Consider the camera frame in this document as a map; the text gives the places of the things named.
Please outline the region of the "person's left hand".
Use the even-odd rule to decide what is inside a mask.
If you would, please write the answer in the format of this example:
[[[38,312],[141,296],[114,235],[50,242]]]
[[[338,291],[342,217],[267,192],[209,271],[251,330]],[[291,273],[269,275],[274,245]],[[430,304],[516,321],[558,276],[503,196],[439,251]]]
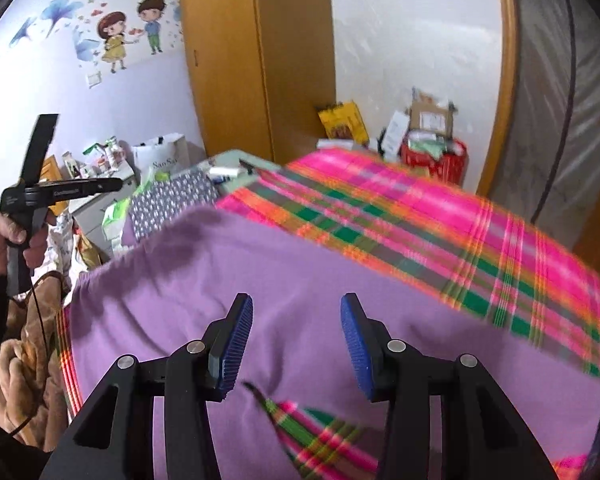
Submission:
[[[53,211],[46,214],[44,226],[36,232],[29,242],[29,247],[23,252],[24,261],[31,270],[42,266],[47,248],[48,227],[56,224]],[[0,214],[0,275],[7,273],[7,243],[22,244],[26,239],[26,231],[11,218]]]

